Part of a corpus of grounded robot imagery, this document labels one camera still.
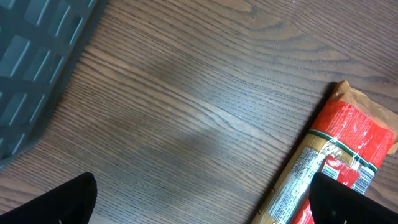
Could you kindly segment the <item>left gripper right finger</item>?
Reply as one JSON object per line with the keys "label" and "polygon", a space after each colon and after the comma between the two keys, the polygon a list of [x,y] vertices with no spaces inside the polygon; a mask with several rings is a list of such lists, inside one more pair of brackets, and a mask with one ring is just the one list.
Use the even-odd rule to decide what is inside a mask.
{"label": "left gripper right finger", "polygon": [[397,224],[397,213],[317,172],[309,190],[315,224]]}

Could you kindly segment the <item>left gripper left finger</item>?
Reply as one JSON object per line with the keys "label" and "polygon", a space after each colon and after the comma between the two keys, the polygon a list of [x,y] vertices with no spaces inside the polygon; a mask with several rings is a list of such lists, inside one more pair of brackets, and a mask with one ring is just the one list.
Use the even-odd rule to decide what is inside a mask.
{"label": "left gripper left finger", "polygon": [[1,215],[4,224],[88,224],[93,213],[97,184],[85,172],[45,194]]}

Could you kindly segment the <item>red snack packet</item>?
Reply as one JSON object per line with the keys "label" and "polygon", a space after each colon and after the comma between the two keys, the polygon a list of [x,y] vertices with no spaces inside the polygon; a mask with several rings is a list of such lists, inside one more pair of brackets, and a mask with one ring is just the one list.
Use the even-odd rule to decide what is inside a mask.
{"label": "red snack packet", "polygon": [[397,150],[397,115],[344,80],[337,84],[253,223],[314,223],[310,183],[322,172],[365,194]]}

